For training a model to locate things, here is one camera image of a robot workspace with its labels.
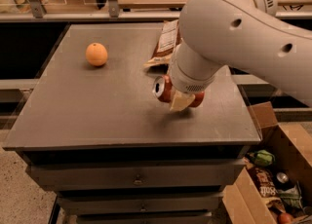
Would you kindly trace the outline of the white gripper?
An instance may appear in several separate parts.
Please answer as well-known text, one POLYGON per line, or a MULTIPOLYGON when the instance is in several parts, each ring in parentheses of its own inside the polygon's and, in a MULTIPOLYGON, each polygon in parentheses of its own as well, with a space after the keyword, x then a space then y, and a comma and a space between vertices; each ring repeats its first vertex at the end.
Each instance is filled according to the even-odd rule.
POLYGON ((169 67, 169 76, 177 89, 172 93, 170 110, 182 111, 214 80, 216 63, 201 56, 174 56, 169 67))

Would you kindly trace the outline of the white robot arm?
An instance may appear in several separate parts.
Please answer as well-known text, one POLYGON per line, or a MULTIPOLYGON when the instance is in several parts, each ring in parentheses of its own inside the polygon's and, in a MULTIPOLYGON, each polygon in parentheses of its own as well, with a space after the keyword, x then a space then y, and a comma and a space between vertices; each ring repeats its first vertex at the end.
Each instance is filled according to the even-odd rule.
POLYGON ((174 87, 202 92, 228 65, 311 107, 312 33, 276 19, 276 11, 276 0, 188 0, 169 68, 174 87))

